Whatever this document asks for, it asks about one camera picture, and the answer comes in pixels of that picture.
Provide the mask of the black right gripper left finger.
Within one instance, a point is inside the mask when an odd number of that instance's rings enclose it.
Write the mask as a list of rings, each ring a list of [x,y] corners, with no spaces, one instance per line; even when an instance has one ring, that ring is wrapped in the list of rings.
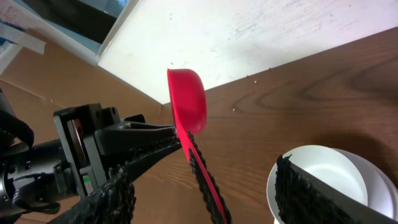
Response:
[[[130,224],[135,202],[127,169],[120,167],[109,181],[49,224]]]

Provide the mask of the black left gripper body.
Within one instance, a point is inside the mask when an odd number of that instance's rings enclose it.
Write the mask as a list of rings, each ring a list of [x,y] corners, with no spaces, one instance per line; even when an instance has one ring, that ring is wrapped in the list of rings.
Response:
[[[119,124],[115,107],[87,104],[53,114],[64,158],[53,168],[58,192],[85,198],[109,180],[109,166],[103,163],[95,132]]]

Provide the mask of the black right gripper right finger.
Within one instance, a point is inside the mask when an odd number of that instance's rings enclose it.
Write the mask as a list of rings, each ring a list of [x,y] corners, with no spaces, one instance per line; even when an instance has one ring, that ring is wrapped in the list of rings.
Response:
[[[289,156],[279,156],[276,166],[277,215],[285,224],[397,224],[295,165]]]

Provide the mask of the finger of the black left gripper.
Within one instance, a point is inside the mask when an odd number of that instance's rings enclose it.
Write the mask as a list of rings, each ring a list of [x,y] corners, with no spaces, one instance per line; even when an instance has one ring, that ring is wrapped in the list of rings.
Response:
[[[148,171],[163,158],[181,148],[179,141],[144,143],[140,146],[133,143],[111,141],[102,144],[102,165],[106,180],[110,182],[120,169],[127,174],[129,183]]]
[[[108,156],[130,149],[151,146],[175,137],[174,125],[152,125],[123,121],[95,131],[95,139],[100,154]]]

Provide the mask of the red measuring scoop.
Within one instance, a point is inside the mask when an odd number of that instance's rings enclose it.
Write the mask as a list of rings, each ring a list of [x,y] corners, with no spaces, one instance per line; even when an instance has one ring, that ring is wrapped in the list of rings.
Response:
[[[206,96],[202,81],[193,70],[170,68],[167,70],[167,80],[177,137],[195,175],[211,221],[231,223],[231,214],[194,139],[195,134],[204,130],[207,121]]]

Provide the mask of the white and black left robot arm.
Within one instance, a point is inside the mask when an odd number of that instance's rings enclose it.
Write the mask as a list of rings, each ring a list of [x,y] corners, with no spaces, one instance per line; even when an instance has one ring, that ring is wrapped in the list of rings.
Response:
[[[134,181],[180,149],[175,127],[121,119],[114,107],[88,104],[54,113],[58,139],[34,132],[1,97],[1,222],[26,213],[55,223],[130,223]]]

